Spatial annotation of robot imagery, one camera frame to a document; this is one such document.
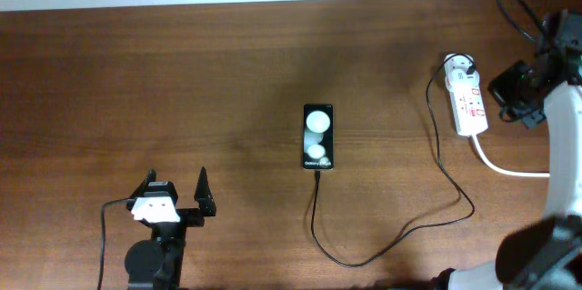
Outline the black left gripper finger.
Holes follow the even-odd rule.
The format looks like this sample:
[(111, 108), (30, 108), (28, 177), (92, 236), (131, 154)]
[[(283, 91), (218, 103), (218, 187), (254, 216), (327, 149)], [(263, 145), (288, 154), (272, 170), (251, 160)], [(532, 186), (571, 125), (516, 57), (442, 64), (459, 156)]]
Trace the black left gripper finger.
[(156, 181), (156, 170), (151, 169), (147, 173), (143, 182), (134, 191), (134, 197), (142, 197), (144, 195), (144, 192), (146, 192), (147, 188), (149, 187), (149, 184), (155, 181)]
[(203, 166), (196, 184), (194, 199), (203, 216), (216, 216), (216, 202), (209, 187), (207, 171)]

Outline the black Galaxy smartphone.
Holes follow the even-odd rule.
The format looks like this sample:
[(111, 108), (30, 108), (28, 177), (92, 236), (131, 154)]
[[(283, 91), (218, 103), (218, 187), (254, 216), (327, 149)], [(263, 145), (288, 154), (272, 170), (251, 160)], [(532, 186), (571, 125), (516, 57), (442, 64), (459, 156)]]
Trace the black Galaxy smartphone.
[(334, 111), (331, 104), (305, 104), (303, 118), (302, 167), (332, 170), (334, 158)]

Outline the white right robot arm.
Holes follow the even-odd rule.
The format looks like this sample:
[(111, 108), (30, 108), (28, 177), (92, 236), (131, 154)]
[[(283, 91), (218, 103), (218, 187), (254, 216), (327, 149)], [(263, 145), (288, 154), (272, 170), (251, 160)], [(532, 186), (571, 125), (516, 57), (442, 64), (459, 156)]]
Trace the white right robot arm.
[(581, 14), (563, 9), (538, 23), (535, 61), (519, 60), (487, 86), (499, 117), (527, 128), (547, 123), (545, 208), (507, 235), (494, 260), (449, 268), (434, 289), (578, 289), (581, 286)]

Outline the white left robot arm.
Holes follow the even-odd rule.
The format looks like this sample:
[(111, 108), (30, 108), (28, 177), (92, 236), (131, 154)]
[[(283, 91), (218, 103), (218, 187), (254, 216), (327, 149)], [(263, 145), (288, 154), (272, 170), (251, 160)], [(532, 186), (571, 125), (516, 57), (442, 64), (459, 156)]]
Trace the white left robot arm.
[(151, 230), (146, 240), (132, 245), (125, 255), (129, 289), (176, 290), (180, 287), (187, 230), (205, 225), (216, 215), (216, 202), (207, 172), (202, 168), (196, 183), (196, 207), (178, 208), (178, 194), (170, 181), (158, 181), (150, 170), (129, 196), (126, 209)]

